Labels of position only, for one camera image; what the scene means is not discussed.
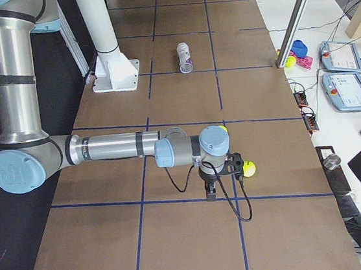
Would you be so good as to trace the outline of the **upper teach pendant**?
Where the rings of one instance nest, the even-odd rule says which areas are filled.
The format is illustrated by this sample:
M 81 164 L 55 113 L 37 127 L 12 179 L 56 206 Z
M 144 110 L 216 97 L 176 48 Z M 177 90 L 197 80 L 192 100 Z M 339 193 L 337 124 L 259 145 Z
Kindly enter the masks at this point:
M 353 42 L 323 41 L 319 54 L 324 68 L 330 72 L 361 73 L 361 59 Z

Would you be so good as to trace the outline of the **silver metal cup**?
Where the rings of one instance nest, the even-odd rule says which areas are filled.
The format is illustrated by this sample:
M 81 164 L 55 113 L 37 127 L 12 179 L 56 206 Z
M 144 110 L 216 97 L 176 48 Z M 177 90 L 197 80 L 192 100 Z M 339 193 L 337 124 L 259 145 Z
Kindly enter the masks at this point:
M 331 153 L 323 160 L 323 167 L 327 170 L 335 170 L 341 164 L 341 159 L 338 155 Z

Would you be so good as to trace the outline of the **yellow tennis ball by post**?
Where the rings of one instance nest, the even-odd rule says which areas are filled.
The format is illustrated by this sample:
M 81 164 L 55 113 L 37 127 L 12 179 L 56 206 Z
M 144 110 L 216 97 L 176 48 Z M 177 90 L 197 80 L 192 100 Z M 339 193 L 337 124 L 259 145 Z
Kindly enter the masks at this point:
M 297 63 L 296 58 L 294 56 L 289 56 L 286 59 L 285 67 L 288 67 L 288 68 L 294 67 L 296 63 Z

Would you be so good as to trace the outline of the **orange black power strip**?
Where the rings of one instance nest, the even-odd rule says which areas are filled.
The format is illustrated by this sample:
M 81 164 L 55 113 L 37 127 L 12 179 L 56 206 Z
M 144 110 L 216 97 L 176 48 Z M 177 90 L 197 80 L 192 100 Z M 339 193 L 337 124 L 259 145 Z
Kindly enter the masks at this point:
M 298 91 L 294 92 L 293 95 L 308 133 L 312 135 L 313 133 L 318 132 L 320 129 L 318 127 L 316 114 L 308 104 L 306 93 L 304 91 Z

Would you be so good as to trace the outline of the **teach pendant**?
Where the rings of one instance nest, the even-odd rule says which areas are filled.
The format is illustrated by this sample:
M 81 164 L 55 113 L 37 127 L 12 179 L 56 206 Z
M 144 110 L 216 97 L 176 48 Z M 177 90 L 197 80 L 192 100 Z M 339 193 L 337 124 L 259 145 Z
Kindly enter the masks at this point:
M 358 73 L 326 73 L 322 86 L 331 104 L 341 112 L 361 112 L 361 76 Z
M 323 41 L 319 54 L 324 68 L 330 72 L 361 73 L 361 59 L 353 42 Z

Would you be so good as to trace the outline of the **yellow tennis ball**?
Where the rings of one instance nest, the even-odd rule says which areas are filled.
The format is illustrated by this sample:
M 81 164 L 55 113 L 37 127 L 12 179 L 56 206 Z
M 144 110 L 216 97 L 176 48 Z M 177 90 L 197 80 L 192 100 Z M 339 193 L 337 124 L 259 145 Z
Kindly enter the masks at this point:
M 218 127 L 219 127 L 219 128 L 222 128 L 226 133 L 228 133 L 228 132 L 227 132 L 227 128 L 226 128 L 225 126 L 219 125 Z
M 256 165 L 252 161 L 244 161 L 243 169 L 244 177 L 251 177 L 256 173 Z
M 285 67 L 288 67 L 288 68 L 294 67 L 296 63 L 297 63 L 296 58 L 294 56 L 289 56 L 286 59 Z

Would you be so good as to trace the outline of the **clear tennis ball can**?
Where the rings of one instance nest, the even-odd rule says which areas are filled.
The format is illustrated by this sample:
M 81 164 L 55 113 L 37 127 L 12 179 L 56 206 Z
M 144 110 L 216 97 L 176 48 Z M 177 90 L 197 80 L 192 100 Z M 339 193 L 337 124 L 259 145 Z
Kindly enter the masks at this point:
M 191 60 L 190 48 L 188 44 L 181 42 L 176 47 L 180 72 L 188 74 L 193 71 L 193 65 Z

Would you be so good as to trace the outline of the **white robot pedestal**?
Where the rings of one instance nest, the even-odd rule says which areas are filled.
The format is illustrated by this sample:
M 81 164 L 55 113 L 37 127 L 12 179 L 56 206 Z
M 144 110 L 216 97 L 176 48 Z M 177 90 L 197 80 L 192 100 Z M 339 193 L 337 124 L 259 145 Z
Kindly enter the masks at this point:
M 76 0 L 97 52 L 96 93 L 137 89 L 139 60 L 129 60 L 120 50 L 104 0 Z

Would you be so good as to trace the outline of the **blue cloth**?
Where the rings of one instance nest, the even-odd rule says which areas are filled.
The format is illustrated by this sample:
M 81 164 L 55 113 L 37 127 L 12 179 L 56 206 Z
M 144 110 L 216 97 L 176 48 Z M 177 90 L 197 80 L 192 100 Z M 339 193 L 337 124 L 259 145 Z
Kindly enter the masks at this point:
M 305 58 L 307 56 L 308 48 L 307 46 L 301 41 L 296 39 L 293 41 L 291 46 L 291 51 L 298 57 L 298 58 Z

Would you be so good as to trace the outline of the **pink cloth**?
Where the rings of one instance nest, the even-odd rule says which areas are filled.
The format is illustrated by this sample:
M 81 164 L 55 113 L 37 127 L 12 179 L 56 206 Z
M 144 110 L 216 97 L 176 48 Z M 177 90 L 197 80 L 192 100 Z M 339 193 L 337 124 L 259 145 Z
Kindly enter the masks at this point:
M 300 58 L 299 56 L 296 56 L 296 54 L 293 51 L 290 51 L 290 56 L 293 56 L 295 58 L 296 64 L 300 67 L 310 70 L 312 68 L 313 58 L 310 56 L 306 56 L 304 58 Z

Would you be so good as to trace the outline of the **lower teach pendant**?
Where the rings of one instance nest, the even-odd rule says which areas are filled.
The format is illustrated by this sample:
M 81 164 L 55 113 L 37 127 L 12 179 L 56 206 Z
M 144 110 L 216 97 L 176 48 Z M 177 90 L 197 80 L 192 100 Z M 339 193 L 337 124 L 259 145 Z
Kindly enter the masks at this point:
M 322 86 L 331 104 L 341 112 L 361 112 L 361 76 L 358 73 L 326 73 Z

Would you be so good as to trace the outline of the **aluminium frame post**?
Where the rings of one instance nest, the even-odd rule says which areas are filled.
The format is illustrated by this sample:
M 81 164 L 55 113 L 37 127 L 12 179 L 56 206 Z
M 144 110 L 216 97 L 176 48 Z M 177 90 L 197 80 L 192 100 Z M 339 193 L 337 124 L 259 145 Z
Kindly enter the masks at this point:
M 299 23 L 307 5 L 307 1 L 308 0 L 296 0 L 290 16 L 288 28 L 286 29 L 286 33 L 280 48 L 280 52 L 276 59 L 276 67 L 278 68 L 283 68 L 286 65 L 286 59 L 288 58 L 292 48 L 292 44 L 295 38 L 294 36 L 296 35 L 297 29 L 299 27 Z

